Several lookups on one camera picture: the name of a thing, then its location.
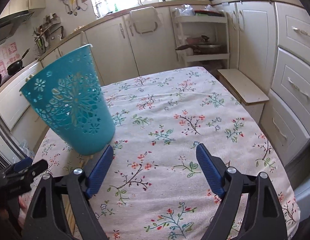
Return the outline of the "small white step stool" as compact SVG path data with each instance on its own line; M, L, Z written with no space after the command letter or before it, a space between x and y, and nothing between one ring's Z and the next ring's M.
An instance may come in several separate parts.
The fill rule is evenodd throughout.
M237 69L219 69L220 83L242 105L258 124L268 96L259 87Z

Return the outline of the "white three-tier rolling cart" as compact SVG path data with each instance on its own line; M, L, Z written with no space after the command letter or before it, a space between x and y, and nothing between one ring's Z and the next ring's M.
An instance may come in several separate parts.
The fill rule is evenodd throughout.
M229 68L229 20L212 5L170 7L178 61L182 66Z

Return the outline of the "teal perforated plastic basket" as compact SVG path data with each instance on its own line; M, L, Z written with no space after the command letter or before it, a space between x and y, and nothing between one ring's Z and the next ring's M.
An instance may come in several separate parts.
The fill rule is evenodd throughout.
M20 89L45 124L81 155L103 150L115 134L91 47L67 53Z

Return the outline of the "black range hood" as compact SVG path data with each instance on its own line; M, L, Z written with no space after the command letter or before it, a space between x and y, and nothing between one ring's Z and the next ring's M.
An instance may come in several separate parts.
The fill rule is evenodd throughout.
M26 22L32 15L32 12L24 10L0 18L0 45L3 44L7 38L12 37L20 25Z

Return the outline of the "black frying pan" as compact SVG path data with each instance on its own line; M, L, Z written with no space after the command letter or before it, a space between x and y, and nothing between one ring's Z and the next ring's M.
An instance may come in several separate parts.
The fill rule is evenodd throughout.
M9 65L9 67L7 68L7 73L8 73L9 76L15 75L18 71L20 71L23 68L22 60L28 54L29 51L30 51L30 48L28 48L25 51L25 53L22 55L21 59L19 59L18 61L15 61L15 62L13 62L12 64Z

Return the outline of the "wall spice rack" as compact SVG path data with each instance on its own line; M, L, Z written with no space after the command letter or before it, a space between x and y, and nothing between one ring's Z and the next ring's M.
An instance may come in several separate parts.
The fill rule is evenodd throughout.
M46 15L43 24L34 28L32 35L39 55L43 55L64 38L64 27L60 17L56 13Z

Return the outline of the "floral tablecloth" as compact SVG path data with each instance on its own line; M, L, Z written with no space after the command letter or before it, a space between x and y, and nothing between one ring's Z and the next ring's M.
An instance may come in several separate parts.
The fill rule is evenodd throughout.
M115 124L113 160L89 203L107 239L203 239L221 199L210 189L196 158L204 144L211 155L241 174L268 174L280 202L287 239L298 230L300 209L278 155L242 105L202 67L171 70L101 86ZM49 128L34 163L43 174L66 176L84 167L81 155ZM82 239L63 195L73 239ZM248 196L241 196L227 239L236 239Z

